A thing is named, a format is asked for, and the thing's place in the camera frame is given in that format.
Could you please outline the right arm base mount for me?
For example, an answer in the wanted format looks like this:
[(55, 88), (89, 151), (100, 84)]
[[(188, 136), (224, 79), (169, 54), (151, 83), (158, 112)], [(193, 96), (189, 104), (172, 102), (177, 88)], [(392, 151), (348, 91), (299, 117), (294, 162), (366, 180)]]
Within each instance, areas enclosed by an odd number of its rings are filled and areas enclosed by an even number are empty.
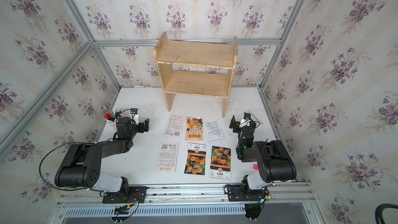
[(224, 194), (227, 195), (229, 202), (256, 202), (263, 203), (269, 199), (267, 188), (250, 189), (245, 181), (241, 184), (226, 184), (223, 187)]

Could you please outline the orange marigold seed bag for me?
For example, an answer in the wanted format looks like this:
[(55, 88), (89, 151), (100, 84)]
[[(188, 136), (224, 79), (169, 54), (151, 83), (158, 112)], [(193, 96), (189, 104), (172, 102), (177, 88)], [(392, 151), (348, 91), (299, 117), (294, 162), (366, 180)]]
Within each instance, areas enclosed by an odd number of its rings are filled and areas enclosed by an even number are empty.
[(212, 146), (209, 177), (231, 180), (231, 149)]

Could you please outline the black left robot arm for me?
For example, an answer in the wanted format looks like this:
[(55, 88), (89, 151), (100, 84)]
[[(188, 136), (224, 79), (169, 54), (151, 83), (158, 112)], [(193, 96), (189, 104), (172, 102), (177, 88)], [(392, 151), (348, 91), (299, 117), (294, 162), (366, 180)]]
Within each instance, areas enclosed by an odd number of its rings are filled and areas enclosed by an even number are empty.
[(122, 117), (116, 123), (117, 132), (109, 141), (72, 144), (56, 173), (55, 185), (127, 195), (128, 180), (102, 172), (102, 159), (129, 152), (135, 135), (149, 131), (149, 121), (147, 118), (136, 123), (129, 117)]

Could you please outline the white text seed bag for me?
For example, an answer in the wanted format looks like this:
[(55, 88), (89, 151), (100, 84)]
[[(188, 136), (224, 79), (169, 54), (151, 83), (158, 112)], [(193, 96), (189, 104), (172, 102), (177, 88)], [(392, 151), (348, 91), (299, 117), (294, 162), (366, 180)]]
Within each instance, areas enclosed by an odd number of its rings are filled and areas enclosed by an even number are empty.
[(224, 134), (218, 119), (205, 121), (204, 127), (209, 142), (224, 139)]

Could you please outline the dark marigold seed bag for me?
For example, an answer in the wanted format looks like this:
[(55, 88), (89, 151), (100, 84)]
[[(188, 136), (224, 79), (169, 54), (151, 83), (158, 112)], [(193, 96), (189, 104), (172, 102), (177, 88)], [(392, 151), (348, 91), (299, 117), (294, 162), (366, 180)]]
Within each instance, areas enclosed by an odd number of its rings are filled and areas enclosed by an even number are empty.
[(185, 174), (205, 175), (207, 148), (204, 144), (188, 143)]

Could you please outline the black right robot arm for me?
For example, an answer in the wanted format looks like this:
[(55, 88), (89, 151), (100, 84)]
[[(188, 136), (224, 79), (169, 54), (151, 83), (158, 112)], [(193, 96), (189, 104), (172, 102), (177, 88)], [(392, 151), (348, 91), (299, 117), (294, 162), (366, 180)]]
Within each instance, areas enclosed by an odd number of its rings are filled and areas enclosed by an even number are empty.
[(297, 176), (296, 167), (282, 141), (254, 141), (259, 125), (251, 114), (244, 113), (240, 121), (233, 116), (229, 126), (238, 134), (238, 160), (255, 162), (258, 166), (256, 172), (246, 175), (242, 181), (243, 188), (247, 190), (260, 190), (275, 181), (289, 181)]

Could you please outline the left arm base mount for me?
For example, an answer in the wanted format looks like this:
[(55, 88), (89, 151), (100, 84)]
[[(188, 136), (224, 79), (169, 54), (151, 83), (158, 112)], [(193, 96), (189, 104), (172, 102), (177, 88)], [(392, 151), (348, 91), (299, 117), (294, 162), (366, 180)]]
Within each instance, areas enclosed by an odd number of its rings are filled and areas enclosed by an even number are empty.
[(125, 177), (121, 178), (122, 184), (120, 190), (118, 192), (104, 193), (102, 203), (143, 203), (145, 201), (148, 188), (146, 186), (130, 186)]

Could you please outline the white barcode seed bag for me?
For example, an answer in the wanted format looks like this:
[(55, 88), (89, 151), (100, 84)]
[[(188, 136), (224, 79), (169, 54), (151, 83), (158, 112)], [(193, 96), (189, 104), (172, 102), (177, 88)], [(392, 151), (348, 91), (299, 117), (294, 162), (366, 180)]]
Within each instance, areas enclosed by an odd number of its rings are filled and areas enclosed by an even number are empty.
[(166, 138), (181, 138), (184, 134), (186, 116), (171, 114), (163, 134)]

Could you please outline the white lower-shelf seed bag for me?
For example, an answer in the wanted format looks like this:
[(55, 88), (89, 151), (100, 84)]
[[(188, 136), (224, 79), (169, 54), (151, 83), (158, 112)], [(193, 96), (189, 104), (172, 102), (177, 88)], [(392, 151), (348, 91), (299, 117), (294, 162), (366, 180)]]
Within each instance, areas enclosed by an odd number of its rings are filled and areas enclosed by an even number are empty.
[(162, 142), (160, 144), (155, 172), (175, 172), (179, 142)]

